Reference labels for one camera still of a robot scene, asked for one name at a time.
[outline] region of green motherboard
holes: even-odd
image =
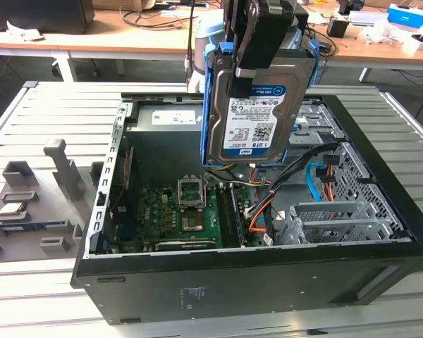
[[[204,188],[202,210],[187,208],[180,210],[177,187],[144,188],[140,190],[137,203],[136,223],[121,225],[117,229],[116,243],[121,253],[155,251],[160,242],[210,241],[216,248],[223,247],[219,210],[216,201],[218,187]],[[239,216],[243,223],[244,208],[250,205],[246,187],[237,187],[235,197]],[[183,189],[183,200],[196,200],[200,195],[197,188]]]

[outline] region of motherboard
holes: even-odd
[[[113,242],[117,252],[221,249],[244,244],[247,225],[243,212],[250,205],[247,188],[202,186],[195,184],[198,179],[184,181],[181,184],[179,180],[177,187],[140,190],[135,221],[116,225]]]

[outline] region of aluminum profile table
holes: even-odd
[[[184,92],[182,84],[40,82],[22,88],[0,119],[1,171],[9,160],[54,169],[42,147],[64,138],[77,166],[100,161],[122,92]],[[336,94],[423,211],[423,128],[375,87],[317,86]],[[0,337],[423,337],[423,273],[368,306],[108,326],[82,289],[74,259],[0,263]]]

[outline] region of blue box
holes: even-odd
[[[423,26],[423,10],[391,4],[387,10],[388,21],[410,27],[420,28]]]

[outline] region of hard drive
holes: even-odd
[[[280,52],[268,69],[257,70],[250,97],[234,99],[226,94],[231,57],[215,57],[204,165],[281,162],[315,59],[305,51]]]

